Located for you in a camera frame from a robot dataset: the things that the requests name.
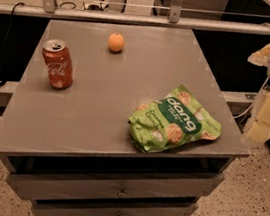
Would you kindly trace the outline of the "orange fruit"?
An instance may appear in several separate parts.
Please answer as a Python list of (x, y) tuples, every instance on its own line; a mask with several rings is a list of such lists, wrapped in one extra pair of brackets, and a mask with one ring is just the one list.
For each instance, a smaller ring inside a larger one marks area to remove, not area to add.
[(111, 51), (117, 53), (123, 50), (125, 40), (122, 34), (115, 32), (108, 37), (107, 43)]

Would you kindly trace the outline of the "green rice chip bag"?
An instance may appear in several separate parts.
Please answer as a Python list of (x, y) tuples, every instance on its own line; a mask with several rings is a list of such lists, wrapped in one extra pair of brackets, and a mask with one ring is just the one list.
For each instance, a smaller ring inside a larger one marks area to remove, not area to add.
[(143, 152), (158, 153), (221, 136), (215, 120), (193, 93), (179, 85), (163, 99), (144, 103), (128, 118), (130, 135)]

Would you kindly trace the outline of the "white power strip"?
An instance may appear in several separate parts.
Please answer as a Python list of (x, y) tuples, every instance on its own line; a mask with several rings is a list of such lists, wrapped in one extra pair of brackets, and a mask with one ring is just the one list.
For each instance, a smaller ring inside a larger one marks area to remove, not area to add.
[(91, 11), (104, 11), (108, 8), (108, 5), (106, 5), (105, 3), (92, 3), (84, 1), (82, 8)]

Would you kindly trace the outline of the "red cola can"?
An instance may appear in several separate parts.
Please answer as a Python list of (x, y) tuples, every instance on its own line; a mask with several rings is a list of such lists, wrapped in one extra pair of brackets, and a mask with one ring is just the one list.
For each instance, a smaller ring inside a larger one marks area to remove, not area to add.
[(47, 67), (49, 82), (54, 89), (67, 89), (73, 83), (72, 61), (67, 44), (59, 39), (47, 40), (42, 55)]

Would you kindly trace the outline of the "grey drawer cabinet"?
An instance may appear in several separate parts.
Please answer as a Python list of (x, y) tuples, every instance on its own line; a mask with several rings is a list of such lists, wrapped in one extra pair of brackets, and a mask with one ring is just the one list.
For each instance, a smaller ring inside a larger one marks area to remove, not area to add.
[[(126, 46), (111, 53), (111, 24), (54, 20), (45, 38), (61, 39), (74, 63), (71, 87), (49, 85), (34, 53), (0, 121), (0, 160), (36, 216), (189, 216), (232, 160), (245, 157), (220, 88), (194, 34), (122, 26)], [(131, 141), (140, 104), (185, 86), (222, 127), (214, 141), (144, 153)]]

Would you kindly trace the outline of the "metal railing frame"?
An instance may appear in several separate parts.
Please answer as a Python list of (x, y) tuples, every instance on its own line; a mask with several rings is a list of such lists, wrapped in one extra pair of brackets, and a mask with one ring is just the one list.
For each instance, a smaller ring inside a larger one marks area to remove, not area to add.
[(91, 21), (97, 23), (117, 23), (158, 27), (192, 28), (205, 31), (239, 32), (245, 34), (270, 35), (270, 26), (266, 23), (255, 24), (233, 22), (226, 20), (179, 18), (178, 21), (169, 20), (165, 16), (155, 16), (151, 7), (128, 4), (123, 13), (117, 11), (92, 12), (82, 7), (80, 0), (0, 0), (0, 14), (23, 16), (37, 16), (50, 19), (64, 19), (70, 21)]

